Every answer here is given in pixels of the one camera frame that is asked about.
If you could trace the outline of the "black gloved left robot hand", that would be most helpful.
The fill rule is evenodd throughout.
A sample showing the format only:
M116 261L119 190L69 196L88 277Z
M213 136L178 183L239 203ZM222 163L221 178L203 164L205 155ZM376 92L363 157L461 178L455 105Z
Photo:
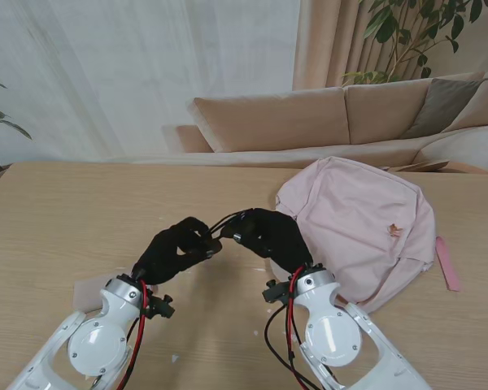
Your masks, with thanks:
M188 217L155 235L131 276L147 285L163 284L221 250L222 244L212 237L209 227Z

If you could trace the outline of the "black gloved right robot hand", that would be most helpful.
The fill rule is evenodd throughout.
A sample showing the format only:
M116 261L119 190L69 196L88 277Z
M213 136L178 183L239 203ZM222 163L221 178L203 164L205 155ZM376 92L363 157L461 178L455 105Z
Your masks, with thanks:
M298 224L289 215L278 211L244 210L221 229L220 235L234 239L261 258L273 260L290 274L313 264Z

